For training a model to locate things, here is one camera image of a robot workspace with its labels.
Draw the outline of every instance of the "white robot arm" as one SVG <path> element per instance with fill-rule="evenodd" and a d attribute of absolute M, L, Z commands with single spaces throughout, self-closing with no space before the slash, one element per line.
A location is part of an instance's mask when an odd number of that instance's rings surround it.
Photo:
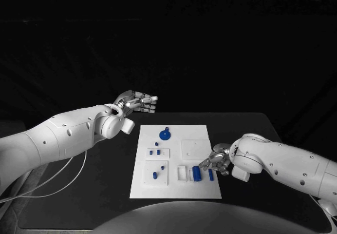
<path fill-rule="evenodd" d="M 136 124 L 126 116 L 133 110 L 154 113 L 157 99 L 130 90 L 114 104 L 58 114 L 31 130 L 0 138 L 0 195 L 28 171 L 77 156 L 120 130 L 130 134 Z"/>
<path fill-rule="evenodd" d="M 337 163 L 313 152 L 272 142 L 257 134 L 245 134 L 232 145 L 218 144 L 199 167 L 248 182 L 251 174 L 268 172 L 272 179 L 296 190 L 316 196 L 324 212 L 337 215 Z"/>

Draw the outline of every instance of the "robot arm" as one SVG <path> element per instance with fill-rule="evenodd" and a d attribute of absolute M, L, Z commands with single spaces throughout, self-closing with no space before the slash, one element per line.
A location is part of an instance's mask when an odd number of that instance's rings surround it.
<path fill-rule="evenodd" d="M 77 156 L 120 130 L 130 134 L 136 124 L 126 116 L 133 110 L 154 113 L 157 99 L 130 90 L 114 104 L 58 114 L 31 130 L 0 138 L 0 195 L 28 171 Z"/>
<path fill-rule="evenodd" d="M 211 157 L 200 163 L 208 169 L 226 171 L 228 160 L 234 163 L 232 175 L 242 181 L 251 174 L 268 172 L 272 179 L 296 190 L 337 204 L 337 163 L 313 152 L 245 134 L 231 147 L 215 147 Z"/>

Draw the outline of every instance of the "black table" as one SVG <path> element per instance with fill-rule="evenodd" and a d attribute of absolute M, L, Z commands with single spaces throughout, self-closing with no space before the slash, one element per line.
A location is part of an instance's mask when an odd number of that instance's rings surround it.
<path fill-rule="evenodd" d="M 133 113 L 136 122 L 130 135 L 123 132 L 98 142 L 88 150 L 87 164 L 72 185 L 54 196 L 31 198 L 19 217 L 23 229 L 91 230 L 123 213 L 147 205 L 190 199 L 130 199 L 140 127 L 143 124 L 206 124 L 211 144 L 234 143 L 247 133 L 257 133 L 281 142 L 262 113 Z M 75 177 L 84 161 L 77 156 L 56 178 L 33 195 L 59 190 Z M 42 182 L 59 171 L 68 159 L 51 163 Z M 248 182 L 219 177 L 222 199 L 193 199 L 244 206 L 308 227 L 320 233 L 330 230 L 324 212 L 310 196 L 272 180 L 268 173 L 251 175 Z"/>

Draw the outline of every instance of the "table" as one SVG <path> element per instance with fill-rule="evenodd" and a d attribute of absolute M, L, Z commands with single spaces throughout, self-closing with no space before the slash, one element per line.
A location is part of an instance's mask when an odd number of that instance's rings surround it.
<path fill-rule="evenodd" d="M 262 113 L 133 113 L 130 135 L 123 132 L 88 150 L 87 164 L 72 185 L 54 196 L 31 198 L 19 217 L 22 229 L 92 230 L 126 212 L 147 205 L 189 199 L 130 199 L 140 127 L 143 124 L 206 124 L 212 146 L 232 143 L 245 133 L 281 142 Z M 75 177 L 84 161 L 77 156 L 62 173 L 33 195 L 61 189 Z M 59 171 L 68 159 L 51 163 L 42 182 Z M 219 175 L 222 199 L 200 199 L 264 211 L 320 233 L 330 230 L 324 212 L 310 196 L 272 180 L 268 173 L 251 175 L 248 182 Z"/>

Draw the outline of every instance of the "small blue piece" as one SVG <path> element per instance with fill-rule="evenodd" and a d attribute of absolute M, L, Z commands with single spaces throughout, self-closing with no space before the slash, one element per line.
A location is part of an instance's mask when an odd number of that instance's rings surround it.
<path fill-rule="evenodd" d="M 209 169 L 209 180 L 211 180 L 211 181 L 213 181 L 213 180 L 215 180 L 212 169 Z"/>
<path fill-rule="evenodd" d="M 193 170 L 193 179 L 195 179 L 195 181 L 196 182 L 202 181 L 202 175 L 200 175 L 200 168 L 199 168 L 199 166 L 195 166 L 192 168 L 192 170 Z"/>
<path fill-rule="evenodd" d="M 169 132 L 169 127 L 160 132 L 160 139 L 162 140 L 169 140 L 170 139 L 170 132 Z"/>

